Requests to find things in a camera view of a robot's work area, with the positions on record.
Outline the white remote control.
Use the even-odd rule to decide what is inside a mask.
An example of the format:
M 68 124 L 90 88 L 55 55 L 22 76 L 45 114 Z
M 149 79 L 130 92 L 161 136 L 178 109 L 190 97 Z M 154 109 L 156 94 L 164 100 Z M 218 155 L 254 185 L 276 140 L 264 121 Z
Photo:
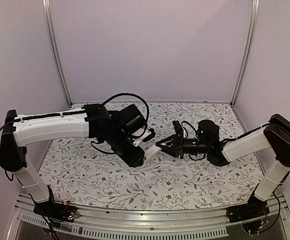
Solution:
M 144 160 L 150 160 L 157 155 L 162 149 L 156 145 L 152 145 L 144 152 Z

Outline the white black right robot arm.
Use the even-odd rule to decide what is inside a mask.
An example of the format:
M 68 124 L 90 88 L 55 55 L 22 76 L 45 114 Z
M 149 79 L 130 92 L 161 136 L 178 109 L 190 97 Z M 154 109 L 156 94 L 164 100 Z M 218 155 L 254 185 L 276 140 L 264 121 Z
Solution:
M 198 123 L 195 138 L 185 137 L 177 120 L 172 125 L 175 133 L 155 145 L 174 158 L 203 154 L 211 164 L 223 167 L 244 156 L 265 149 L 273 150 L 274 163 L 254 189 L 253 200 L 243 208 L 247 218 L 254 218 L 263 210 L 262 202 L 268 200 L 290 172 L 290 122 L 280 114 L 272 115 L 267 123 L 238 137 L 223 140 L 220 140 L 219 126 L 211 120 Z

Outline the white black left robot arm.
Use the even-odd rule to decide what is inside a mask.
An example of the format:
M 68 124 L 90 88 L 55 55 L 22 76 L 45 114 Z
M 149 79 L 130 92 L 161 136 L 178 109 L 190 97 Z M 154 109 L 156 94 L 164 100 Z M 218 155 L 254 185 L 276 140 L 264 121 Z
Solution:
M 62 138 L 97 139 L 99 143 L 107 143 L 114 154 L 133 168 L 144 163 L 145 152 L 134 145 L 134 140 L 144 135 L 138 130 L 146 129 L 147 121 L 134 104 L 122 110 L 86 104 L 69 111 L 32 116 L 17 115 L 15 110 L 10 110 L 2 127 L 0 166 L 14 174 L 48 217 L 55 217 L 59 205 L 53 201 L 38 172 L 26 161 L 28 145 Z

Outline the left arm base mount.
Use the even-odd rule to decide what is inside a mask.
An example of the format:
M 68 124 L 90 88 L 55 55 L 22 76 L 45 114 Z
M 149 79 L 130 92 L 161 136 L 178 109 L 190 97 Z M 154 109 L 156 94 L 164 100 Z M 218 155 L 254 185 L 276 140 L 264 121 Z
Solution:
M 70 201 L 65 201 L 62 203 L 56 202 L 54 199 L 54 194 L 49 185 L 47 185 L 49 197 L 48 200 L 42 203 L 34 202 L 33 212 L 37 215 L 50 218 L 59 222 L 73 222 L 74 219 L 80 216 L 78 208 L 71 205 Z

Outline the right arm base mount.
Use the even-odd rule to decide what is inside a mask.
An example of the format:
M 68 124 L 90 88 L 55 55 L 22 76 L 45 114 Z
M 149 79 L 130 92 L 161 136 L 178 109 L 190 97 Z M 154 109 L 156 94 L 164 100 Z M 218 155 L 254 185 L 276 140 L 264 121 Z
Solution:
M 226 216 L 230 223 L 262 217 L 269 213 L 267 201 L 259 200 L 254 193 L 249 197 L 247 203 L 230 206 L 226 209 Z

